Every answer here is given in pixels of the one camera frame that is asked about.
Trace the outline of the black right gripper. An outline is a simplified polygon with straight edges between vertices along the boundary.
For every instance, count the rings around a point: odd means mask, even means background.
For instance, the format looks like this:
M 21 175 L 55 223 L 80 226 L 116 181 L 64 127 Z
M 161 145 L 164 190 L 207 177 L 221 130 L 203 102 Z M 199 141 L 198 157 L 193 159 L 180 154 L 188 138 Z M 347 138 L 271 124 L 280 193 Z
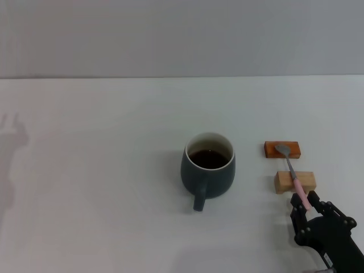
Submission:
M 363 272 L 363 253 L 351 238 L 356 220 L 346 216 L 332 202 L 321 201 L 315 191 L 308 193 L 308 201 L 324 218 L 307 221 L 307 210 L 299 195 L 294 193 L 290 217 L 295 242 L 314 249 L 326 266 L 336 272 Z

